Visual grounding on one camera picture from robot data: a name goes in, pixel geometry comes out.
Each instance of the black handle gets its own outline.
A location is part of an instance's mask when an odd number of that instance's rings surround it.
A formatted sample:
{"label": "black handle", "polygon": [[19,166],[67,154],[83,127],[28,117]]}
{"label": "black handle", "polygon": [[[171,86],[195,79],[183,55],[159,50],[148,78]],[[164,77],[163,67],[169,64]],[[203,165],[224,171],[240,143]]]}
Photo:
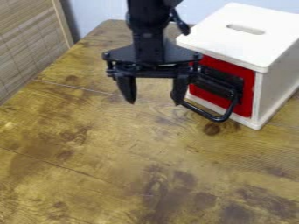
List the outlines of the black handle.
{"label": "black handle", "polygon": [[195,107],[193,105],[191,105],[187,101],[183,101],[181,105],[189,109],[191,111],[193,111],[195,113],[197,113],[199,115],[204,116],[205,118],[208,118],[211,121],[213,121],[215,123],[223,123],[229,119],[229,116],[233,112],[235,107],[239,104],[239,93],[236,90],[231,90],[231,104],[228,106],[228,110],[224,113],[223,116],[215,116],[211,113],[208,113],[207,111],[201,110],[200,108]]}

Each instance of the wood grain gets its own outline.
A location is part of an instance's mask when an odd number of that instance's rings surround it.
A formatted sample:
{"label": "wood grain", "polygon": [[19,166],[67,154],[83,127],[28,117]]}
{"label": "wood grain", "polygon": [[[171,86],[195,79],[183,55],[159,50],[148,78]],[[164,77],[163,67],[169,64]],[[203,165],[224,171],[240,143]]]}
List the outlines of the wood grain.
{"label": "wood grain", "polygon": [[0,223],[298,223],[296,96],[260,131],[175,107],[155,80],[132,106],[103,38],[97,28],[0,108]]}
{"label": "wood grain", "polygon": [[55,11],[51,0],[0,2],[0,80],[5,90],[0,102],[68,49],[65,25],[61,27],[56,13],[61,10]]}

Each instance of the wall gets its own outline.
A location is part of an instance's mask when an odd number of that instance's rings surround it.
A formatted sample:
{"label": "wall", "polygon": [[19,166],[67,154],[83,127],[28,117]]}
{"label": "wall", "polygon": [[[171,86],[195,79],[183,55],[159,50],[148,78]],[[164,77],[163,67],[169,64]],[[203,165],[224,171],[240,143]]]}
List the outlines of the wall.
{"label": "wall", "polygon": [[[75,39],[83,38],[104,20],[124,19],[127,12],[127,0],[61,0],[61,2]],[[299,13],[299,1],[295,0],[184,0],[177,10],[181,18],[188,23],[196,24],[229,2]]]}

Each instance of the box lid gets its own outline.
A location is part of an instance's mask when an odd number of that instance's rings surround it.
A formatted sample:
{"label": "box lid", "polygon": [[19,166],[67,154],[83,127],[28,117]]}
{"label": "box lid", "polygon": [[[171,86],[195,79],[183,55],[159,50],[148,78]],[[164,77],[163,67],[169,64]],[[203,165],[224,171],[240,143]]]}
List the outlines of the box lid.
{"label": "box lid", "polygon": [[176,44],[260,73],[299,39],[299,15],[229,3]]}

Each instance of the red drawer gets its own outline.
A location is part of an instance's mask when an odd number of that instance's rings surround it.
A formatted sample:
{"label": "red drawer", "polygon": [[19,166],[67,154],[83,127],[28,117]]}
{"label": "red drawer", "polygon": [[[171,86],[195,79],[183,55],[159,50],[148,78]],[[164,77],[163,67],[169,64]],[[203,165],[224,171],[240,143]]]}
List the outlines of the red drawer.
{"label": "red drawer", "polygon": [[[219,59],[213,59],[209,56],[203,57],[200,64],[217,69],[223,73],[235,75],[244,80],[241,103],[235,107],[233,113],[244,117],[251,117],[253,103],[255,72],[241,66],[236,66]],[[195,85],[189,86],[189,90],[192,95],[223,107],[224,109],[229,106],[229,100],[203,90]]]}

